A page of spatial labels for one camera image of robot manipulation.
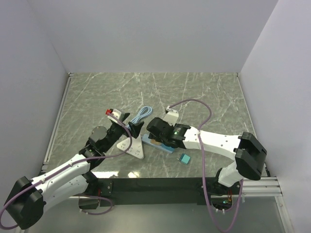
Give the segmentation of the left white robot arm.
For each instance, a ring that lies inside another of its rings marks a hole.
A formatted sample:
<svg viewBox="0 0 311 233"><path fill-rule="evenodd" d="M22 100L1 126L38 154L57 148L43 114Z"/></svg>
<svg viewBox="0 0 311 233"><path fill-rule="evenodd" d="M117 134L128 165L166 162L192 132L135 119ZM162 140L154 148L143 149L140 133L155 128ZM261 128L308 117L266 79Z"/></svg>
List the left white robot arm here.
<svg viewBox="0 0 311 233"><path fill-rule="evenodd" d="M138 138L143 122L124 124L129 113L117 109L106 112L111 126L95 127L86 145L71 159L53 170L28 179L18 179L1 212L7 211L22 230L35 225L51 207L80 194L92 195L97 189L97 178L91 172L107 158L106 152L123 135L132 142Z"/></svg>

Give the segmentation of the wooden cube plug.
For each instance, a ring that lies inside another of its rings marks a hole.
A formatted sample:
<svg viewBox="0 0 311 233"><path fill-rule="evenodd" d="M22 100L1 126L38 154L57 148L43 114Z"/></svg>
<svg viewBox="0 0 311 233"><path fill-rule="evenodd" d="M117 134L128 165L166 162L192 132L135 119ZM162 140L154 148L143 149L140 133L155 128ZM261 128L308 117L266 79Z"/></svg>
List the wooden cube plug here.
<svg viewBox="0 0 311 233"><path fill-rule="evenodd" d="M161 144L162 144L161 142L157 142L155 139L151 139L150 143L153 145L156 145L156 146L161 146Z"/></svg>

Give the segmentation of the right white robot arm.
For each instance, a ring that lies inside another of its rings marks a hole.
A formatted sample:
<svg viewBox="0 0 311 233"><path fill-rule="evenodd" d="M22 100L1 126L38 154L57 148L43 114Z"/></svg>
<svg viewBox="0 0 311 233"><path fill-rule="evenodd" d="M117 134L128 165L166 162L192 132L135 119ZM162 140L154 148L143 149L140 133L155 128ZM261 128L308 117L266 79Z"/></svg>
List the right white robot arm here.
<svg viewBox="0 0 311 233"><path fill-rule="evenodd" d="M221 168L213 182L217 193L225 193L241 179L258 181L267 156L267 150L249 132L242 135L224 135L199 130L184 124L170 125L155 117L148 125L149 137L171 148L203 149L222 155L233 162Z"/></svg>

